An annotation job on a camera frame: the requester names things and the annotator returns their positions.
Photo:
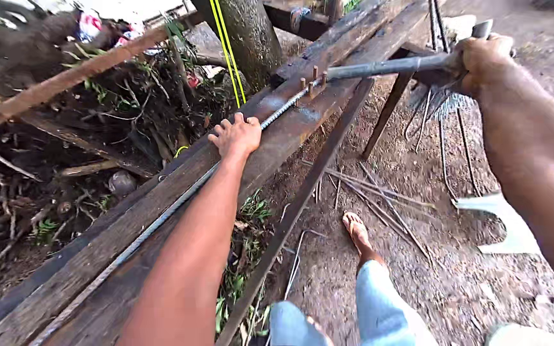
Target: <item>leg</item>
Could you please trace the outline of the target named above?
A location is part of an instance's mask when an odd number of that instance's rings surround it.
[[[437,345],[420,315],[392,285],[389,269],[373,251],[363,221],[346,212],[343,223],[360,253],[356,291],[363,345]]]
[[[295,304],[273,304],[270,312],[271,345],[328,346],[326,337],[309,323]]]

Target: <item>fabric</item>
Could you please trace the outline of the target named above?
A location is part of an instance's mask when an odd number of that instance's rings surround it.
[[[420,315],[395,290],[388,269],[370,260],[357,278],[358,329],[364,346],[437,345]],[[271,344],[327,345],[322,334],[290,302],[273,305],[270,313]]]

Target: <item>forearm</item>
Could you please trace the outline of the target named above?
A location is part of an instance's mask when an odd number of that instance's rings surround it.
[[[554,269],[554,98],[524,68],[503,68],[476,94],[486,154]]]
[[[211,344],[245,157],[224,159],[192,200],[156,261],[123,343]]]

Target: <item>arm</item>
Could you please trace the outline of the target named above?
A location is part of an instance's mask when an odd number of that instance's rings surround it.
[[[209,135],[219,168],[175,226],[162,248],[119,345],[212,345],[215,303],[236,216],[242,170],[260,144],[260,123],[235,114]]]
[[[509,57],[511,47],[505,36],[465,41],[464,87],[480,104],[491,170],[554,270],[554,97]]]

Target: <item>wooden table leg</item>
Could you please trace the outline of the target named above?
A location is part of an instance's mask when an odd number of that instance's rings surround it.
[[[380,112],[380,117],[377,119],[377,123],[375,124],[375,128],[373,129],[373,133],[371,134],[371,137],[367,142],[367,146],[363,151],[362,157],[364,160],[369,159],[369,156],[373,151],[373,147],[375,147],[377,140],[380,139],[380,136],[382,135],[382,132],[386,127],[386,123],[389,121],[390,116],[395,110],[397,103],[399,103],[401,95],[403,95],[403,92],[405,91],[405,88],[407,88],[407,84],[409,83],[410,79],[412,79],[413,75],[413,72],[407,72],[400,73],[397,76],[395,84],[393,85],[393,89],[390,90],[389,98],[388,100],[386,100],[386,103],[384,104],[384,107]]]

